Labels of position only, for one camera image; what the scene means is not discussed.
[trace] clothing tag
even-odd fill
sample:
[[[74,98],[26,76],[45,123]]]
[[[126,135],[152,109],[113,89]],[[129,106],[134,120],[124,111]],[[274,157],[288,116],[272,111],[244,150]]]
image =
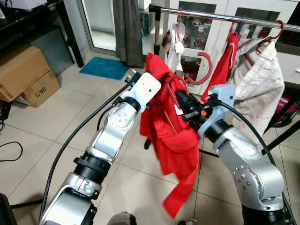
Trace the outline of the clothing tag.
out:
[[[177,107],[177,105],[174,105],[174,108],[175,108],[176,114],[177,114],[178,116],[179,116],[179,115],[183,115],[182,109],[179,109],[179,108]]]

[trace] cardboard box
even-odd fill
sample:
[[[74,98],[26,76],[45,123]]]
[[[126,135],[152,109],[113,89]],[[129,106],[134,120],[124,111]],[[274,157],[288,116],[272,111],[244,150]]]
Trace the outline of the cardboard box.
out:
[[[15,100],[37,108],[59,88],[60,82],[56,78],[55,73],[50,70],[35,83],[33,83]]]
[[[0,56],[0,100],[10,102],[50,70],[42,52],[23,45]]]

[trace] cabinet door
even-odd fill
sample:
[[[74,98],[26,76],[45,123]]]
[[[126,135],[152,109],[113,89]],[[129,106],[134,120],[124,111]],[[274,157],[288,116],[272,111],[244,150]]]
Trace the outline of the cabinet door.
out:
[[[167,8],[182,8],[198,12],[224,14],[228,0],[170,0],[166,1]],[[172,25],[180,19],[180,16],[166,14],[164,16],[164,34]],[[182,41],[185,47],[181,64],[184,70],[184,78],[191,77],[199,81],[206,75],[208,63],[206,59],[197,56],[202,50],[209,55],[213,54],[214,46],[221,27],[221,21],[204,19],[199,17],[182,16],[181,22],[185,24],[186,34]],[[198,94],[201,85],[188,84],[189,91]]]
[[[297,2],[288,0],[229,0],[225,15],[241,17],[245,15],[245,17],[254,19],[268,21],[282,20],[284,23],[287,23],[296,6]],[[217,59],[217,62],[225,50],[226,40],[231,25],[232,22],[222,21],[220,32],[217,38],[217,45],[214,49],[214,57]],[[248,29],[249,32],[245,34],[247,38],[263,38],[267,36],[274,37],[280,32],[279,29],[257,27],[255,25],[249,25]],[[208,84],[209,80],[203,83],[199,93],[200,95],[203,94]]]

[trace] red hanger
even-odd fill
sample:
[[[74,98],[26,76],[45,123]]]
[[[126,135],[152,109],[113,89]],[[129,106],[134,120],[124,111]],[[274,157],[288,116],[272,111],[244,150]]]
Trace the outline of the red hanger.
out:
[[[256,48],[255,48],[255,50],[256,50],[257,53],[259,53],[259,54],[262,53],[258,48],[260,47],[260,45],[261,45],[263,42],[268,42],[268,43],[270,43],[271,40],[274,40],[274,39],[278,38],[278,37],[282,34],[282,32],[283,32],[283,30],[284,30],[284,28],[285,28],[285,24],[284,24],[281,20],[276,20],[275,22],[278,22],[278,23],[281,24],[281,31],[279,32],[279,34],[278,34],[276,37],[270,37],[270,38],[268,38],[268,39],[263,40],[261,43],[259,43],[259,44],[256,46]]]
[[[204,78],[202,78],[201,80],[199,81],[193,81],[190,77],[187,78],[186,80],[183,79],[181,76],[178,76],[178,75],[170,75],[170,79],[167,81],[167,89],[168,91],[170,92],[170,95],[172,97],[172,99],[174,100],[174,102],[176,103],[176,106],[180,109],[180,106],[177,102],[177,99],[176,97],[173,95],[172,93],[172,90],[171,90],[171,87],[169,85],[169,83],[173,80],[173,79],[179,79],[181,81],[181,83],[184,85],[185,87],[185,91],[186,91],[186,94],[189,95],[189,92],[188,92],[188,83],[191,83],[193,85],[199,85],[199,84],[202,84],[204,81],[206,81],[210,75],[211,75],[211,72],[212,72],[212,69],[213,69],[213,66],[212,66],[212,60],[210,58],[210,55],[208,55],[206,52],[204,51],[201,51],[201,52],[198,52],[197,54],[198,56],[203,56],[204,58],[207,59],[208,61],[208,66],[209,66],[209,69],[208,69],[208,72],[207,74],[205,75]]]

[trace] tiled floor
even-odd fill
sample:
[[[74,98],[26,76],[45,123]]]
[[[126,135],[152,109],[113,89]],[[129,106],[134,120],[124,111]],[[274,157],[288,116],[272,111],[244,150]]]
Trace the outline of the tiled floor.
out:
[[[95,55],[88,55],[87,61]],[[19,160],[0,163],[0,192],[8,196],[11,204],[42,197],[50,167],[62,144],[88,115],[124,84],[80,74],[79,70],[73,65],[64,71],[59,76],[61,89],[39,108],[13,104],[10,117],[5,121],[7,125],[0,135],[0,144],[19,141],[24,147]],[[63,153],[52,179],[49,197],[73,171],[73,159],[83,154],[95,133],[97,119],[91,120]],[[178,181],[172,174],[161,174],[153,147],[143,149],[145,138],[139,135],[139,120],[140,116],[127,133],[116,163],[103,183],[100,197],[94,202],[98,207],[94,224],[105,225],[113,214],[128,211],[136,216],[138,224],[171,225],[181,219],[195,218],[205,225],[241,225],[241,207],[232,177],[220,160],[207,155],[202,156],[189,201],[175,220],[168,217],[162,201]],[[270,143],[286,129],[272,128],[263,138]],[[207,139],[200,142],[200,148],[206,151],[213,152],[211,146]],[[285,177],[285,193],[300,224],[300,131],[272,153]],[[15,155],[18,155],[18,148],[13,145],[0,149],[1,159],[14,158]],[[17,209],[14,214],[19,225],[36,225],[39,206]]]

